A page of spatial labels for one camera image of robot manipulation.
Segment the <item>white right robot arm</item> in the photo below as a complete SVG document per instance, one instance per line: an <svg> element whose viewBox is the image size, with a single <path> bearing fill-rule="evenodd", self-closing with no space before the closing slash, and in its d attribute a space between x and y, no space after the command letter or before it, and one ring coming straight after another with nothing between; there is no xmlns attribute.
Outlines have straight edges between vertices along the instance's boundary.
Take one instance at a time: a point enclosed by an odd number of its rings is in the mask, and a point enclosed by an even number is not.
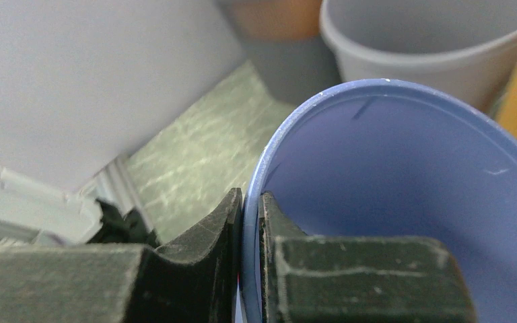
<svg viewBox="0 0 517 323"><path fill-rule="evenodd" d="M112 163L67 194L0 166L0 322L237 322L243 198L161 244ZM451 253L427 237L307 236L271 192L258 204L259 322L476 322Z"/></svg>

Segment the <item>blue plastic bin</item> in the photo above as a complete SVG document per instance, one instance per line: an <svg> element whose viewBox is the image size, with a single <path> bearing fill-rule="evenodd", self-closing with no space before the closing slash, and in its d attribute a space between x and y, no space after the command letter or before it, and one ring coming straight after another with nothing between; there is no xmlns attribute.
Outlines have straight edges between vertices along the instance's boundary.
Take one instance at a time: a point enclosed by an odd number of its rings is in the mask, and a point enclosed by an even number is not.
<svg viewBox="0 0 517 323"><path fill-rule="evenodd" d="M308 234L442 241L479 320L517 322L517 140L469 105L423 85L366 79L296 108L248 186L239 322L262 320L257 217L264 191Z"/></svg>

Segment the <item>light grey plastic bin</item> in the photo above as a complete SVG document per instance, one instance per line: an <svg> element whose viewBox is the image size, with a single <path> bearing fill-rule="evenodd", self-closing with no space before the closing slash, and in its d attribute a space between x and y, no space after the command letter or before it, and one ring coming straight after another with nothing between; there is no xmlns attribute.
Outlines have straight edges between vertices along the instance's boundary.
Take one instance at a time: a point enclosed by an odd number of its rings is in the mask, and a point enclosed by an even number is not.
<svg viewBox="0 0 517 323"><path fill-rule="evenodd" d="M320 27L343 81L410 81L483 112L517 61L517 0L329 0Z"/></svg>

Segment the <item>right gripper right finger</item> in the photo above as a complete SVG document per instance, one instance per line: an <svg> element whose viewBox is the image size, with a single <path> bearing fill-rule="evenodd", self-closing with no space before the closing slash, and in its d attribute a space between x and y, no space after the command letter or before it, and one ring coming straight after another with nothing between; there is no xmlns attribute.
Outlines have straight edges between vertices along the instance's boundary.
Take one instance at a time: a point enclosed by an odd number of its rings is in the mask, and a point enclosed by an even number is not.
<svg viewBox="0 0 517 323"><path fill-rule="evenodd" d="M476 322L455 257L424 236L309 236L258 207L264 322Z"/></svg>

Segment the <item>orange plastic bin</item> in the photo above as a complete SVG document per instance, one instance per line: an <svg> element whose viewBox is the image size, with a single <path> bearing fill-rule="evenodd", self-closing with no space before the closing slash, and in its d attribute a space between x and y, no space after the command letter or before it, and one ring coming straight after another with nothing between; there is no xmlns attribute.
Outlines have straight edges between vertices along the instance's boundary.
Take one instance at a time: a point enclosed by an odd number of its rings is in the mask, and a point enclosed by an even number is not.
<svg viewBox="0 0 517 323"><path fill-rule="evenodd" d="M254 40L303 40L320 34L322 1L231 1L228 15L243 36Z"/></svg>

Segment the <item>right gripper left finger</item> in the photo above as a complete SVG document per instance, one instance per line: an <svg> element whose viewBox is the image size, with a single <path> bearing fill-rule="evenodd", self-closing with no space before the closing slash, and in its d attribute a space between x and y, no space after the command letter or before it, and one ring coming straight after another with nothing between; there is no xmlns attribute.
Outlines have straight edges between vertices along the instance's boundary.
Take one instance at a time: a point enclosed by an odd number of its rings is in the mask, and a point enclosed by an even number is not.
<svg viewBox="0 0 517 323"><path fill-rule="evenodd" d="M89 244L0 247L0 322L233 322L242 192L158 244L136 213Z"/></svg>

